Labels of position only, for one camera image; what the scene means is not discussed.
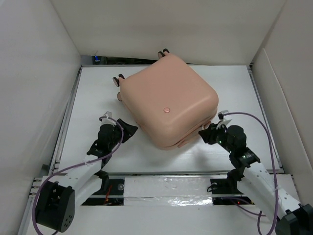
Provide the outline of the pink hard-shell suitcase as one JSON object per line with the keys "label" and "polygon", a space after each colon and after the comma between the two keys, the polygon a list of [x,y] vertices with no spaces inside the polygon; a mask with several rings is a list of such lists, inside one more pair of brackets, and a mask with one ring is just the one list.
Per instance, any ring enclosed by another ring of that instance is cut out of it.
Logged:
{"label": "pink hard-shell suitcase", "polygon": [[217,92],[168,49],[143,70],[113,77],[117,99],[159,148],[182,147],[208,127],[218,110]]}

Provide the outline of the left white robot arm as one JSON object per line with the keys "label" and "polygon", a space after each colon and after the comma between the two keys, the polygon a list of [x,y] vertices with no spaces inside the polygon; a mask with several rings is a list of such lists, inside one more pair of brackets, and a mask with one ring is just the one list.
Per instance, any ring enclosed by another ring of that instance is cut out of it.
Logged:
{"label": "left white robot arm", "polygon": [[39,187],[32,208],[32,224],[37,234],[39,226],[65,232],[73,222],[75,211],[93,194],[109,192],[109,176],[103,167],[121,144],[129,140],[138,127],[122,119],[102,116],[97,139],[84,160],[48,176]]}

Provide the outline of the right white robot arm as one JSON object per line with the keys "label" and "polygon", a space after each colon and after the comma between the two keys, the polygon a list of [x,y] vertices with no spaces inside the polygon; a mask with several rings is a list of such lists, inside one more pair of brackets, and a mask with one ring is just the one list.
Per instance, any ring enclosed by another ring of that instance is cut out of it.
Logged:
{"label": "right white robot arm", "polygon": [[200,130],[206,144],[218,144],[229,153],[234,169],[222,182],[214,183],[213,194],[236,194],[247,196],[268,219],[276,219],[278,235],[311,235],[313,233],[313,208],[301,204],[278,186],[257,155],[246,145],[242,127],[210,124]]}

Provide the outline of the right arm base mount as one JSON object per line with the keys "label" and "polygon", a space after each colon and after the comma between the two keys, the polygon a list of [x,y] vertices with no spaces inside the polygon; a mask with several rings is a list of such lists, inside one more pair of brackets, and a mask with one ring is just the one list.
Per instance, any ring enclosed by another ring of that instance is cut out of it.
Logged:
{"label": "right arm base mount", "polygon": [[212,195],[213,205],[253,205],[253,201],[240,192],[237,180],[240,178],[237,170],[228,172],[226,178],[211,178],[207,192]]}

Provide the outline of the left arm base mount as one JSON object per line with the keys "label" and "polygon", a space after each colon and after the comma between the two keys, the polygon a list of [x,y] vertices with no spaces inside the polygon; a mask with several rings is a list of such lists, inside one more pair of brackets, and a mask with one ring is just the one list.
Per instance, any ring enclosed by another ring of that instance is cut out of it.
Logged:
{"label": "left arm base mount", "polygon": [[123,206],[125,179],[111,179],[104,171],[99,171],[95,175],[102,180],[101,188],[92,194],[82,206]]}

